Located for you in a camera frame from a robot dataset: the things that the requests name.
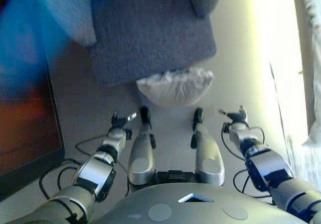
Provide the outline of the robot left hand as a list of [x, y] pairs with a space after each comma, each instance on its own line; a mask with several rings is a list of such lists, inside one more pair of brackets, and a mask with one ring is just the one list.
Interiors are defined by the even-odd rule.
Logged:
[[137, 113], [132, 113], [126, 117], [119, 117], [118, 112], [114, 112], [111, 118], [111, 128], [110, 131], [113, 129], [122, 129], [129, 121], [135, 119]]

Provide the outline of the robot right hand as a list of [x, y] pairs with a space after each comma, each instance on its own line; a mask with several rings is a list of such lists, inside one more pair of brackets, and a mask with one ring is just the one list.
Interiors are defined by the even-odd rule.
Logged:
[[239, 106], [238, 112], [227, 112], [223, 109], [219, 109], [219, 113], [228, 117], [232, 121], [232, 123], [241, 123], [249, 128], [249, 125], [247, 123], [247, 111], [243, 105]]

